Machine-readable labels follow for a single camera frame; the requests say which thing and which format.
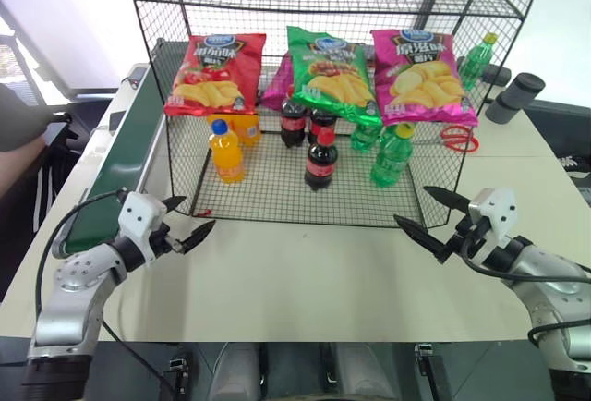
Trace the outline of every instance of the plastic bottle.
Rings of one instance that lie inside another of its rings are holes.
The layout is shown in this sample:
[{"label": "plastic bottle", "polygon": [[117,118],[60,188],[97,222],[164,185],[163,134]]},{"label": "plastic bottle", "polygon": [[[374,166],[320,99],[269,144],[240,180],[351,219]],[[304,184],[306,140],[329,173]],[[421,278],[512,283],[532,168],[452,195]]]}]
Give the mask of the plastic bottle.
[{"label": "plastic bottle", "polygon": [[492,45],[497,41],[495,33],[487,33],[482,43],[468,52],[468,56],[458,70],[464,88],[472,90],[478,78],[482,76],[485,68],[492,59]]},{"label": "plastic bottle", "polygon": [[223,119],[213,121],[211,131],[210,148],[218,175],[226,183],[241,181],[245,170],[237,135]]},{"label": "plastic bottle", "polygon": [[413,154],[413,143],[410,140],[415,134],[413,124],[398,124],[394,132],[388,134],[391,136],[380,142],[376,163],[371,167],[371,180],[378,187],[396,184]]},{"label": "plastic bottle", "polygon": [[286,98],[281,106],[281,139],[287,148],[302,145],[306,137],[306,108]]},{"label": "plastic bottle", "polygon": [[254,147],[260,140],[260,125],[257,115],[232,115],[232,128],[240,142]]},{"label": "plastic bottle", "polygon": [[312,111],[312,117],[310,118],[310,128],[308,132],[308,142],[313,144],[316,142],[316,138],[320,133],[320,129],[327,127],[334,130],[334,124],[336,123],[337,116],[325,112],[318,108]]},{"label": "plastic bottle", "polygon": [[314,191],[327,188],[332,181],[332,173],[339,153],[334,143],[334,131],[322,128],[318,140],[308,148],[308,161],[304,180]]},{"label": "plastic bottle", "polygon": [[381,127],[357,124],[355,131],[351,134],[351,148],[361,152],[368,152],[380,137],[380,133]]}]

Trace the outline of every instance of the green soda bottle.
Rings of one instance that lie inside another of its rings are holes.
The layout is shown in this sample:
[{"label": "green soda bottle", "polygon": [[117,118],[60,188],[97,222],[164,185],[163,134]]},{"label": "green soda bottle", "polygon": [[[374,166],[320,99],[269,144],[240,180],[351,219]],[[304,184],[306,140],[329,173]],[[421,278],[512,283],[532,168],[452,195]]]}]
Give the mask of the green soda bottle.
[{"label": "green soda bottle", "polygon": [[468,56],[460,66],[459,75],[468,91],[472,90],[474,84],[492,59],[492,45],[497,41],[495,33],[487,33],[482,43],[468,52]]},{"label": "green soda bottle", "polygon": [[394,131],[384,134],[376,163],[371,167],[371,180],[378,187],[393,186],[398,182],[413,154],[413,143],[410,139],[414,134],[415,125],[409,123],[398,124]]},{"label": "green soda bottle", "polygon": [[368,152],[380,137],[380,133],[381,126],[357,124],[355,131],[351,134],[351,148],[360,152]]}]

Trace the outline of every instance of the wire mesh shelf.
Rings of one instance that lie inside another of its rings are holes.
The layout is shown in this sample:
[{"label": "wire mesh shelf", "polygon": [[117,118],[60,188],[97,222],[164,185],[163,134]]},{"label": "wire mesh shelf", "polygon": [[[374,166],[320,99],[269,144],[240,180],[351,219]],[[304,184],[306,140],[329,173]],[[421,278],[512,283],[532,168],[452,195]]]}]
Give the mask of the wire mesh shelf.
[{"label": "wire mesh shelf", "polygon": [[[371,30],[417,28],[453,35],[456,56],[466,55],[488,31],[495,32],[493,64],[502,67],[533,0],[134,0],[163,100],[172,87],[191,34],[263,32],[267,43],[259,90],[264,91],[287,51],[285,27],[326,31],[355,43],[372,44]],[[490,85],[479,83],[470,99],[479,107]],[[375,152],[349,148],[353,126],[339,119],[340,152],[331,186],[313,192],[305,185],[306,150],[288,150],[279,117],[259,110],[263,138],[245,149],[246,179],[225,185],[216,176],[204,119],[167,120],[171,181],[175,194],[189,197],[179,210],[194,216],[291,223],[393,227],[394,213],[444,225],[448,209],[422,189],[457,187],[464,156],[440,144],[416,145],[400,182],[377,188],[369,182]],[[421,123],[416,140],[439,135],[443,124]]]}]

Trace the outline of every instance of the table surface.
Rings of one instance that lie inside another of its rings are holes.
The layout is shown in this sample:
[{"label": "table surface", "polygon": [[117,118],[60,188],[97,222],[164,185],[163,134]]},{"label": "table surface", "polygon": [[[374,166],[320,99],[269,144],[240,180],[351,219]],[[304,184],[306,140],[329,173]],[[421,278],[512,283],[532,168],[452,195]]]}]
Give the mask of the table surface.
[{"label": "table surface", "polygon": [[[122,86],[108,115],[128,106]],[[513,188],[523,235],[541,248],[591,265],[591,210],[524,113],[499,126],[484,116],[480,150],[464,162],[458,192]],[[0,306],[0,335],[30,336],[33,283],[46,239],[96,177],[112,141],[97,130],[30,246]],[[164,145],[146,189],[168,186]],[[459,213],[431,233],[447,239]],[[177,237],[201,224],[167,216]],[[43,295],[59,260],[50,258]],[[523,339],[525,307],[499,280],[457,257],[445,265],[401,230],[218,221],[187,256],[169,254],[131,273],[104,318],[129,341],[482,341]],[[110,339],[102,331],[101,339]]]}]

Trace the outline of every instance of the floor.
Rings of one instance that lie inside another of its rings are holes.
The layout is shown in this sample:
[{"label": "floor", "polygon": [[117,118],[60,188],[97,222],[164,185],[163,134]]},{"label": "floor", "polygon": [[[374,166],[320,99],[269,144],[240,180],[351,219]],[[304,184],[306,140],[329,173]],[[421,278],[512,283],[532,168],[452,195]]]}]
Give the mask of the floor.
[{"label": "floor", "polygon": [[[22,360],[29,341],[0,338],[0,362]],[[133,343],[153,366],[163,371],[176,346]],[[223,343],[187,343],[198,363],[191,400],[205,400],[212,369]],[[418,375],[410,344],[372,344],[394,393],[401,401],[431,401],[428,382]],[[455,401],[551,401],[548,372],[539,352],[526,341],[448,343],[434,345],[443,358]],[[269,345],[268,396],[317,393],[318,345]],[[0,399],[16,399],[21,368],[0,368]],[[157,401],[158,383],[115,343],[100,343],[92,364],[84,399],[87,401]]]}]

